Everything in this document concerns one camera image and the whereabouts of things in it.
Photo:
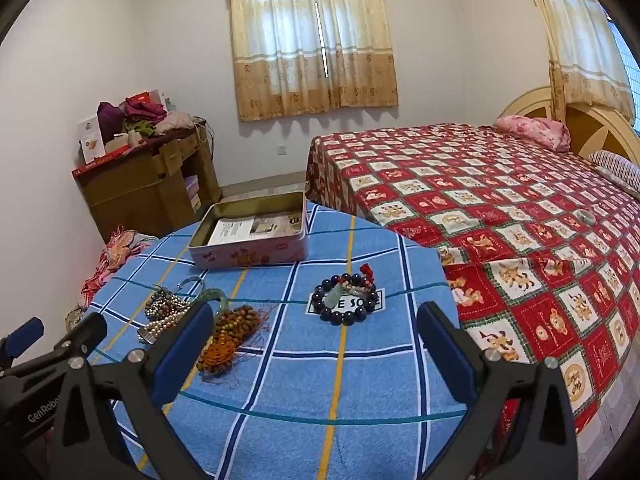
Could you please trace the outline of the silver bangle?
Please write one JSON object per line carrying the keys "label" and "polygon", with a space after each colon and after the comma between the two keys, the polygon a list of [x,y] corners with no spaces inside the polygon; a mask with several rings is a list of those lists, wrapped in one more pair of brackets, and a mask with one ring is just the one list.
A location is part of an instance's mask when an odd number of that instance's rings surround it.
{"label": "silver bangle", "polygon": [[193,302],[204,292],[205,282],[198,275],[189,276],[181,281],[174,290],[174,295],[187,304]]}

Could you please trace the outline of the pink metal tin box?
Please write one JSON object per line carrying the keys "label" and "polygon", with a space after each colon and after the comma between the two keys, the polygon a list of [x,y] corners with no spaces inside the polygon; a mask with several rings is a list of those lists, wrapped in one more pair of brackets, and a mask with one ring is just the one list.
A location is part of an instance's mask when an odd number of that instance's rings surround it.
{"label": "pink metal tin box", "polygon": [[209,207],[188,251],[203,270],[293,263],[308,255],[302,192],[244,198]]}

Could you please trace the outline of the red tassel charm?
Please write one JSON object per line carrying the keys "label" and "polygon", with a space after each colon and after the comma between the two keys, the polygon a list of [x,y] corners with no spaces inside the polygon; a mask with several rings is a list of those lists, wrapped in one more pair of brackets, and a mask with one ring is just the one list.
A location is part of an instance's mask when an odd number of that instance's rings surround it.
{"label": "red tassel charm", "polygon": [[359,268],[360,274],[362,276],[363,287],[371,289],[375,284],[374,273],[371,267],[365,263]]}

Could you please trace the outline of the brown wooden desk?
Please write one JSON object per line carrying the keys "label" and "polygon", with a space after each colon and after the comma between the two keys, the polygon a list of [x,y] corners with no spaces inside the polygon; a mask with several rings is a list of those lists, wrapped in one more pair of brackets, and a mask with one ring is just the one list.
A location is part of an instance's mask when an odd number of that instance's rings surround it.
{"label": "brown wooden desk", "polygon": [[[128,162],[75,180],[104,240],[125,230],[163,237],[202,218],[219,202],[213,130],[203,118],[191,130],[174,130],[144,142],[149,147]],[[184,179],[197,176],[202,206],[194,212]]]}

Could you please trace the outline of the printed paper in tin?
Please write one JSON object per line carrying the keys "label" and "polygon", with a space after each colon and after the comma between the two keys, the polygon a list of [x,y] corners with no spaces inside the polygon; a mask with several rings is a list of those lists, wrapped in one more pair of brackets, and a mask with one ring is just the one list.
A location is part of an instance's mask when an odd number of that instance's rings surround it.
{"label": "printed paper in tin", "polygon": [[209,246],[238,244],[297,235],[303,229],[303,217],[295,211],[258,214],[243,218],[222,218],[215,224]]}

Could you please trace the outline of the red patterned bedspread bed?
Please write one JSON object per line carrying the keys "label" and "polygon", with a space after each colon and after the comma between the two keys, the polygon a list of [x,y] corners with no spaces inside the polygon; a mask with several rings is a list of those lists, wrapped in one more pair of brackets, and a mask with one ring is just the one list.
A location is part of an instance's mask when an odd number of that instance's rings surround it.
{"label": "red patterned bedspread bed", "polygon": [[459,320],[510,361],[560,362],[575,424],[639,327],[639,204],[570,153],[490,127],[317,136],[311,198],[438,251]]}

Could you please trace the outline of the blue plaid tablecloth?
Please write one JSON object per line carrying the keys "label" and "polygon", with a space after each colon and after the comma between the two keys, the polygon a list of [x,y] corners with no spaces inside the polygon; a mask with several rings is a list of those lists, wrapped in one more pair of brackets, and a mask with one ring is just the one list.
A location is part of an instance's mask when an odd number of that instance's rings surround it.
{"label": "blue plaid tablecloth", "polygon": [[[416,311],[457,314],[434,250],[340,212],[308,209],[308,255],[249,269],[198,270],[185,228],[132,258],[96,294],[107,334],[93,355],[120,360],[139,345],[144,306],[160,287],[198,275],[264,322],[221,377],[192,372],[166,416],[211,479],[414,479],[460,424],[456,402],[423,347]],[[361,323],[310,310],[326,278],[367,263],[381,299]]]}

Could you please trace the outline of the boxes in desk shelf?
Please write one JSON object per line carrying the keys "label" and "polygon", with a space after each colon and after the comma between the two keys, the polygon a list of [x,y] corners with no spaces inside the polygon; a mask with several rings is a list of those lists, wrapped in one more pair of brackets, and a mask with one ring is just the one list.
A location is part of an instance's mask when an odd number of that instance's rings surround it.
{"label": "boxes in desk shelf", "polygon": [[184,185],[186,186],[186,194],[188,194],[193,211],[198,212],[202,206],[200,197],[200,182],[198,182],[198,177],[186,177],[184,179]]}

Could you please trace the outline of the red flat box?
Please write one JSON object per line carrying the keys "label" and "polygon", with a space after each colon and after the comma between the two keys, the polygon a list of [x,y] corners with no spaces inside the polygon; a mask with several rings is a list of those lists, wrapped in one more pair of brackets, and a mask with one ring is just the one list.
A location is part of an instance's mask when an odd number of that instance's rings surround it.
{"label": "red flat box", "polygon": [[92,162],[86,162],[85,164],[77,167],[72,171],[72,177],[75,180],[79,180],[80,178],[99,174],[101,171],[111,169],[121,162],[128,162],[128,160],[133,159],[134,156],[142,155],[148,147],[149,145],[145,143],[137,146],[122,146],[114,152],[93,159]]}

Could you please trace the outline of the clothes pile on desk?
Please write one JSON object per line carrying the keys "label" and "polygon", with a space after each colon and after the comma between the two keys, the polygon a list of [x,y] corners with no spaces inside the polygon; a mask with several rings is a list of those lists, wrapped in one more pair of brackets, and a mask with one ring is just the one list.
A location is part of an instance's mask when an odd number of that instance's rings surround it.
{"label": "clothes pile on desk", "polygon": [[152,138],[195,127],[195,120],[188,113],[168,112],[162,104],[140,100],[137,96],[124,99],[119,105],[99,102],[96,118],[104,142],[130,131],[137,131],[142,138]]}

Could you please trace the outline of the striped pillow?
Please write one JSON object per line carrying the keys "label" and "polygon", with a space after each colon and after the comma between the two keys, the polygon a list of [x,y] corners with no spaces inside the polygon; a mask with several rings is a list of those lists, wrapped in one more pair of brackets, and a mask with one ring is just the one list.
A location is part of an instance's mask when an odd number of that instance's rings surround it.
{"label": "striped pillow", "polygon": [[605,150],[595,151],[589,159],[600,174],[640,191],[640,168],[629,159]]}

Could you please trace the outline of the pink pillow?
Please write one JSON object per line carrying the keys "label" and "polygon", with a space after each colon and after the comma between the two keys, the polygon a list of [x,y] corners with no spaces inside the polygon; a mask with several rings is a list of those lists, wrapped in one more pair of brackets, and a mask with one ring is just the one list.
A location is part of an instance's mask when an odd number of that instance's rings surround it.
{"label": "pink pillow", "polygon": [[498,130],[533,141],[555,153],[570,150],[570,132],[562,122],[545,117],[506,115],[499,117],[494,127]]}

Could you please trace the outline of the cream wooden headboard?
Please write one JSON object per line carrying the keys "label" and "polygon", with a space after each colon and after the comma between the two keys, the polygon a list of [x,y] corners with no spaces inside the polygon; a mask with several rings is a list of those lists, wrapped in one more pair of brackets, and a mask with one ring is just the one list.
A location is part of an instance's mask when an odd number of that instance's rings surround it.
{"label": "cream wooden headboard", "polygon": [[[513,100],[501,115],[551,117],[551,88],[529,90]],[[588,158],[600,150],[625,157],[639,165],[640,143],[638,133],[618,110],[612,108],[572,104],[566,108],[564,124],[570,132],[570,150]]]}

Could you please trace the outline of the beige side curtain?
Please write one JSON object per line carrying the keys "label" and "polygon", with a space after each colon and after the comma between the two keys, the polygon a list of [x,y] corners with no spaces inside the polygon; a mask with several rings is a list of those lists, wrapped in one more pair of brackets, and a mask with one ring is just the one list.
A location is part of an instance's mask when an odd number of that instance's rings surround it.
{"label": "beige side curtain", "polygon": [[563,120],[570,104],[586,104],[616,110],[632,125],[631,86],[600,2],[534,1],[547,34],[552,117]]}

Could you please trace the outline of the beige window curtain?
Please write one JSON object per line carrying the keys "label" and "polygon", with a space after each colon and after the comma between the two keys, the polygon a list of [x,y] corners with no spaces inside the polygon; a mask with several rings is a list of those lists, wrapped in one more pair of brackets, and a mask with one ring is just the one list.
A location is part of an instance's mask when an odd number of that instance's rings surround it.
{"label": "beige window curtain", "polygon": [[385,0],[228,0],[242,122],[394,108]]}

